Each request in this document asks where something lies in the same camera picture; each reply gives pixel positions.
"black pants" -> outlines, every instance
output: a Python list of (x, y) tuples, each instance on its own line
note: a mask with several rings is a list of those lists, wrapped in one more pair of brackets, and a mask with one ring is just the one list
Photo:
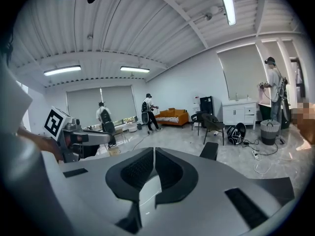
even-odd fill
[[(103, 130), (103, 132), (106, 132), (105, 125), (103, 123), (102, 123), (102, 130)], [(115, 136), (113, 135), (113, 138), (109, 141), (108, 145), (111, 146), (114, 144), (116, 144), (116, 139), (115, 139)]]
[(149, 115), (149, 121), (148, 121), (149, 130), (152, 130), (150, 120), (154, 123), (155, 127), (158, 128), (158, 123), (154, 114), (152, 112), (148, 112), (148, 115)]

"striped cushion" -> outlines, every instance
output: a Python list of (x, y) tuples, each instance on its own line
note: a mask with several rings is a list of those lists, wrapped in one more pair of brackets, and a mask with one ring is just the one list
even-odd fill
[(158, 117), (157, 121), (169, 121), (178, 123), (178, 117)]

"tiled floor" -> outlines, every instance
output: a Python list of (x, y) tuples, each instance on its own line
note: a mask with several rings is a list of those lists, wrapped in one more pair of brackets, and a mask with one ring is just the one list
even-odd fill
[[(191, 130), (191, 125), (186, 124), (184, 128), (175, 126), (163, 126), (162, 131), (154, 131), (148, 136), (147, 127), (138, 130), (134, 133), (124, 133), (124, 135), (116, 136), (117, 145), (121, 153), (137, 148), (145, 147), (162, 147), (179, 150), (185, 153), (199, 156), (204, 148), (203, 139), (205, 129), (200, 129), (199, 136), (197, 128)], [(256, 129), (248, 127), (246, 139), (254, 141), (259, 139), (260, 126), (256, 125)], [(295, 195), (300, 194), (304, 184), (308, 182), (310, 173), (313, 172), (315, 162), (315, 147), (311, 147), (305, 141), (296, 127), (293, 125), (289, 129), (284, 130), (282, 137), (285, 144), (281, 145), (277, 141), (279, 150), (270, 156), (261, 156), (261, 161), (255, 160), (252, 155), (252, 149), (249, 147), (243, 148), (241, 145), (234, 146), (225, 138), (225, 145), (222, 146), (222, 134), (217, 136), (213, 132), (208, 134), (206, 142), (217, 142), (219, 151), (217, 161), (229, 165), (238, 172), (248, 178), (277, 178), (290, 177)], [(267, 146), (262, 142), (259, 145), (253, 145), (254, 148), (260, 150), (260, 153), (272, 153), (276, 150), (276, 146)], [(104, 157), (107, 155), (106, 148), (99, 150), (100, 155), (94, 157)]]

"white shirt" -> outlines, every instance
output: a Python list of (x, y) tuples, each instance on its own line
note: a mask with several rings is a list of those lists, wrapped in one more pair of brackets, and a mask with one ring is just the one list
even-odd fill
[(270, 88), (270, 99), (276, 102), (279, 98), (279, 87), (280, 87), (280, 75), (275, 69), (268, 69), (268, 83), (271, 85)]
[(148, 112), (151, 112), (151, 106), (153, 106), (153, 101), (151, 98), (145, 98), (143, 102), (146, 102), (148, 105)]
[(100, 114), (103, 112), (103, 110), (106, 110), (110, 115), (112, 114), (108, 108), (101, 106), (97, 111), (96, 111), (96, 119), (101, 119)]

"white cabinet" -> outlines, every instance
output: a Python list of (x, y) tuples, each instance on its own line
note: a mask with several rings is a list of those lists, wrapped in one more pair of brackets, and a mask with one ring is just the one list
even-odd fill
[(225, 125), (236, 125), (243, 123), (253, 125), (256, 123), (256, 102), (253, 100), (241, 99), (223, 102), (223, 123)]

